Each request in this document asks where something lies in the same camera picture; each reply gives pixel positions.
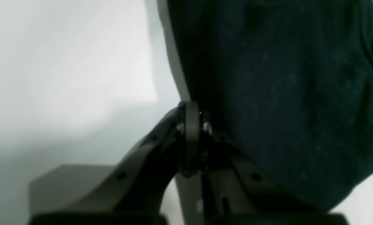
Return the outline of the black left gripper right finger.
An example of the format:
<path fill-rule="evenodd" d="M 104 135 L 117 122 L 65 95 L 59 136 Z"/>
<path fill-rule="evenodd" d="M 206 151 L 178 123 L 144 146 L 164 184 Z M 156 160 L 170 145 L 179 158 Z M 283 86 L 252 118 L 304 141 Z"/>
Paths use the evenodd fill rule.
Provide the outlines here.
<path fill-rule="evenodd" d="M 281 188 L 199 113 L 204 222 L 207 225 L 347 225 Z"/>

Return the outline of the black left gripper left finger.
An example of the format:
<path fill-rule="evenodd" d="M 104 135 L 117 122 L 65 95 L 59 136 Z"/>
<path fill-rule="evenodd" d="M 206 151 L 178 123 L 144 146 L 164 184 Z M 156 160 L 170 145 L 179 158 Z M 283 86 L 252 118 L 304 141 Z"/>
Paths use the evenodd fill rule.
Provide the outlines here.
<path fill-rule="evenodd" d="M 30 225 L 166 225 L 164 192 L 185 149 L 181 102 L 115 166 L 64 165 L 29 186 Z"/>

